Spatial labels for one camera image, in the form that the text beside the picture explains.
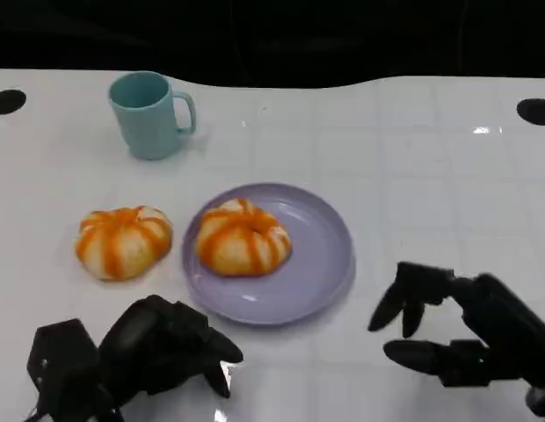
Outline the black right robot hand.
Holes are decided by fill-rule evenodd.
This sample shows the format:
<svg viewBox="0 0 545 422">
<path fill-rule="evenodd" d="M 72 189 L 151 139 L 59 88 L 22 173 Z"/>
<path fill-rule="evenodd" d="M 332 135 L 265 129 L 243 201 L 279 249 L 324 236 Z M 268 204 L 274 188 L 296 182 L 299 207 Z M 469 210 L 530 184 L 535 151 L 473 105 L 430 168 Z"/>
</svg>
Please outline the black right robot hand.
<svg viewBox="0 0 545 422">
<path fill-rule="evenodd" d="M 448 345 L 415 340 L 428 305 L 453 299 L 462 321 L 476 334 Z M 445 387 L 486 387 L 493 381 L 526 381 L 532 405 L 545 402 L 545 323 L 490 273 L 457 277 L 451 269 L 402 261 L 396 277 L 371 316 L 379 331 L 402 318 L 402 338 L 383 351 L 395 363 L 433 375 Z"/>
</svg>

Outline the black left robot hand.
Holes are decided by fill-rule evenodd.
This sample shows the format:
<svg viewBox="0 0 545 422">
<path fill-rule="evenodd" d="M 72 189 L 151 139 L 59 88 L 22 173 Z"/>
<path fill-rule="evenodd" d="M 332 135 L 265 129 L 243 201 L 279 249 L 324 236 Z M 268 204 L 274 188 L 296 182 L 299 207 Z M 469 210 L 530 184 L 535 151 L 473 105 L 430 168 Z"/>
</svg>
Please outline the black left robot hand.
<svg viewBox="0 0 545 422">
<path fill-rule="evenodd" d="M 240 348 L 212 328 L 204 314 L 159 295 L 134 302 L 98 351 L 103 384 L 118 405 L 140 392 L 154 396 L 175 389 L 198 375 L 217 395 L 229 398 L 221 364 L 243 361 Z"/>
</svg>

